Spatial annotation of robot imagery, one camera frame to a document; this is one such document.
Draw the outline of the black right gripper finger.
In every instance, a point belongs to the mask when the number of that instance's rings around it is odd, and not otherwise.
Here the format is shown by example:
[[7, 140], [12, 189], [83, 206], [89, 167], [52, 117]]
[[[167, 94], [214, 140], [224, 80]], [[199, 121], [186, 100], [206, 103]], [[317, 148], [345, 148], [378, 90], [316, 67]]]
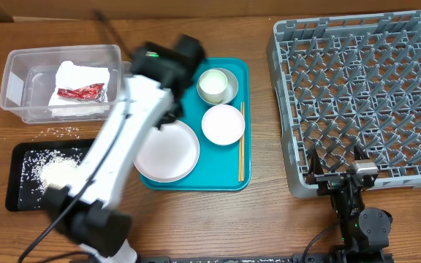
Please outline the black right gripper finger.
[[368, 160], [368, 155], [363, 151], [363, 149], [359, 145], [354, 146], [354, 160], [355, 161], [362, 161]]
[[307, 175], [308, 183], [315, 183], [318, 176], [323, 175], [323, 169], [316, 149], [310, 152], [310, 164]]

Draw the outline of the large pink plate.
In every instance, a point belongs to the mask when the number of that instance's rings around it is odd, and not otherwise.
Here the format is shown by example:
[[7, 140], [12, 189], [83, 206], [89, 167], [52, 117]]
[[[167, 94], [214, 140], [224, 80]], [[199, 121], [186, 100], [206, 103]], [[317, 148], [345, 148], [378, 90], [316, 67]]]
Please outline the large pink plate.
[[134, 160], [135, 168], [147, 179], [171, 183], [186, 177], [197, 165], [200, 143], [184, 122], [152, 128]]

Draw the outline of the red sauce packet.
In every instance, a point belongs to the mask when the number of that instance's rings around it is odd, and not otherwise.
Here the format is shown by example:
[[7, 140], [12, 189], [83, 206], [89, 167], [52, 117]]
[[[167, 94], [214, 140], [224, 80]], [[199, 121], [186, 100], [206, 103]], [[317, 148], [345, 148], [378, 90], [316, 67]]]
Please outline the red sauce packet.
[[77, 89], [59, 88], [56, 94], [64, 99], [99, 102], [104, 96], [104, 86], [104, 83], [94, 83]]

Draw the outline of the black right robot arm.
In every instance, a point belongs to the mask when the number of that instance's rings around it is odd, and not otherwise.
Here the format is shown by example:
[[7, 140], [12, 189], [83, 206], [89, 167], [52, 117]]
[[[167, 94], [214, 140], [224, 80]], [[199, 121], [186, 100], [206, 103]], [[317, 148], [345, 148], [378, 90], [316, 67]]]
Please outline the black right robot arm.
[[[371, 262], [393, 263], [392, 254], [383, 249], [389, 246], [392, 215], [386, 210], [366, 207], [362, 191], [374, 186], [379, 168], [359, 146], [354, 146], [354, 162], [337, 175], [323, 172], [318, 153], [310, 152], [307, 181], [318, 185], [319, 196], [329, 196], [338, 223], [319, 233], [305, 248], [301, 262]], [[341, 245], [333, 246], [324, 256], [310, 256], [311, 246], [331, 229], [338, 227]]]

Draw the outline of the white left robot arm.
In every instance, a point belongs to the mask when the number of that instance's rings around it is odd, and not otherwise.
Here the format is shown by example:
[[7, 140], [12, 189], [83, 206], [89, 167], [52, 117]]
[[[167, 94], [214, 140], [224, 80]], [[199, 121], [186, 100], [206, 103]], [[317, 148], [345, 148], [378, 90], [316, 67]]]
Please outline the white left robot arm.
[[183, 116], [181, 98], [205, 60], [200, 41], [182, 35], [172, 48], [145, 42], [130, 55], [123, 90], [74, 180], [46, 188], [50, 226], [80, 246], [86, 262], [138, 262], [127, 237], [131, 216], [117, 210], [133, 161], [148, 133]]

